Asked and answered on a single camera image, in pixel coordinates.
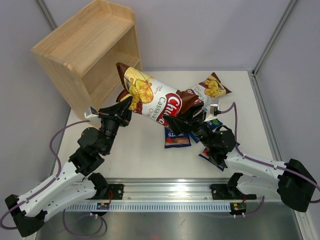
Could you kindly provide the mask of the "blue Burts spicy chilli bag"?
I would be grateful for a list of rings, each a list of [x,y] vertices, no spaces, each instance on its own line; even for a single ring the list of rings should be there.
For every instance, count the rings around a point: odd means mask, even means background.
[[[191,141],[190,136],[188,134],[180,134],[175,135],[175,133],[168,128],[164,128],[164,134],[165,134],[165,143],[164,148],[184,148],[184,147],[190,147]]]

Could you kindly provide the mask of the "brown Chuba cassava chips bag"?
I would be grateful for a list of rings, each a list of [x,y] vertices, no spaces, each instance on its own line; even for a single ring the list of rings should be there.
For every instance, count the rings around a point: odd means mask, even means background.
[[[178,90],[152,76],[126,65],[116,63],[123,91],[118,95],[117,102],[132,96],[129,110],[143,115],[158,124],[167,127],[164,116],[179,117],[192,105],[203,105],[195,101],[198,96]]]

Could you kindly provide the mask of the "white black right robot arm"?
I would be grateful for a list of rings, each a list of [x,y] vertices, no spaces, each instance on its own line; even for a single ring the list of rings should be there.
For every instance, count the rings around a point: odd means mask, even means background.
[[[221,125],[212,130],[205,117],[202,112],[195,117],[166,115],[164,119],[176,135],[192,133],[198,138],[208,150],[211,164],[236,171],[227,183],[230,197],[269,196],[303,213],[310,204],[319,203],[312,197],[320,186],[300,161],[268,160],[245,154],[239,149],[236,129]]]

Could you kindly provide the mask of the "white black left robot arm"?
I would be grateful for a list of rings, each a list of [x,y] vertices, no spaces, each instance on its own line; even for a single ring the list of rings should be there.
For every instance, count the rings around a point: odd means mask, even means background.
[[[119,127],[129,125],[133,97],[110,107],[95,110],[89,107],[86,121],[98,120],[100,128],[86,128],[77,143],[78,149],[45,181],[22,195],[11,194],[5,199],[8,214],[12,216],[21,237],[28,237],[40,230],[45,222],[67,207],[86,199],[111,197],[107,180],[95,170],[111,153]]]

